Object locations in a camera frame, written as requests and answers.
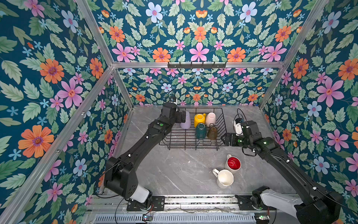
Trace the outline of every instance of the dish rack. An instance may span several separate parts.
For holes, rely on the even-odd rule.
[[[191,126],[189,129],[181,128],[180,124],[174,124],[171,132],[159,143],[161,146],[167,146],[170,150],[171,148],[184,148],[184,150],[189,148],[198,148],[203,149],[216,149],[218,151],[220,146],[224,146],[224,142],[221,140],[221,136],[226,134],[226,125],[224,120],[224,113],[222,108],[215,107],[197,107],[197,106],[186,106],[180,109],[181,111],[186,110],[190,113]],[[207,137],[205,139],[196,139],[195,138],[195,128],[194,128],[194,116],[196,114],[203,113],[214,113],[216,115],[215,127],[218,129],[218,137],[216,140],[210,140]]]

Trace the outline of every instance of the blue floral wall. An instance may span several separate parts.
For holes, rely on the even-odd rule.
[[[283,60],[314,3],[104,0],[90,7],[117,61],[257,62]]]
[[[106,64],[74,1],[2,1],[0,27],[2,212]],[[126,111],[110,78],[18,223],[81,223]]]
[[[358,162],[357,1],[330,1],[265,106],[291,160],[344,198],[340,219],[356,223]]]

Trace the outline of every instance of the white mug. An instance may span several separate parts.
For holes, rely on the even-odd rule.
[[[209,113],[205,119],[206,126],[210,127],[210,124],[215,126],[215,122],[216,122],[216,115],[214,113]]]
[[[213,169],[213,174],[217,177],[216,183],[223,189],[232,185],[234,182],[234,176],[228,170],[222,170],[219,172],[217,169]]]
[[[230,171],[232,174],[236,173],[241,168],[240,160],[232,156],[231,154],[227,155],[227,160],[225,163],[225,169]]]

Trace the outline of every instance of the floral wallpaper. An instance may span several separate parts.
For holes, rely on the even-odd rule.
[[[124,68],[119,72],[135,105],[163,104],[169,93],[181,105],[258,105],[277,69]]]
[[[276,141],[344,198],[336,224],[357,223],[358,5],[331,0],[265,106]]]
[[[2,1],[0,27],[2,212],[106,64],[74,1]],[[81,223],[126,111],[111,77],[17,223]]]
[[[258,62],[283,60],[314,3],[103,0],[89,6],[119,62]]]

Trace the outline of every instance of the metal beam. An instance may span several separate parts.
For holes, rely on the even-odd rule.
[[[93,35],[93,38],[95,39],[103,57],[105,58],[107,65],[110,67],[114,62],[113,57],[109,48],[107,47],[105,39],[103,39],[100,29],[98,28],[97,21],[93,16],[91,9],[89,8],[87,0],[77,0],[76,2],[89,27],[89,30]]]
[[[263,107],[266,105],[267,101],[271,97],[272,93],[274,92],[276,86],[280,82],[282,75],[285,74],[287,71],[291,61],[295,58],[298,50],[300,49],[301,45],[303,44],[304,40],[306,39],[308,33],[312,29],[313,25],[317,21],[319,15],[322,13],[323,8],[328,4],[329,0],[317,0],[315,5],[313,6],[313,9],[311,10],[310,14],[308,15],[305,23],[302,26],[301,32],[298,34],[295,42],[293,43],[292,47],[290,48],[289,52],[287,53],[285,59],[284,59],[284,66],[281,68],[273,81],[271,82],[270,86],[268,87],[265,96],[263,97],[261,103],[260,103],[260,109],[263,109]]]
[[[60,152],[67,144],[71,135],[75,132],[79,123],[82,121],[84,113],[89,110],[92,103],[97,98],[99,92],[102,90],[102,87],[111,76],[112,72],[112,67],[107,68],[100,79],[96,82],[87,97],[77,108],[74,115],[67,122],[66,126],[62,129],[45,155],[41,158],[35,169],[31,172],[30,176],[27,177],[25,183],[18,190],[10,204],[2,212],[0,216],[0,223],[14,224],[16,222],[17,218],[20,216],[20,213],[25,209],[28,201],[31,200],[38,186],[45,178],[45,175],[51,169]]]
[[[130,110],[132,110],[133,102],[132,102],[131,98],[129,97],[128,90],[127,90],[126,86],[124,85],[124,81],[121,79],[118,69],[115,69],[115,71],[113,72],[113,78],[117,82],[118,88],[119,88],[120,92],[122,93],[122,96],[123,96],[124,101],[126,102],[128,108]]]
[[[283,63],[277,62],[114,62],[115,68],[282,68]]]

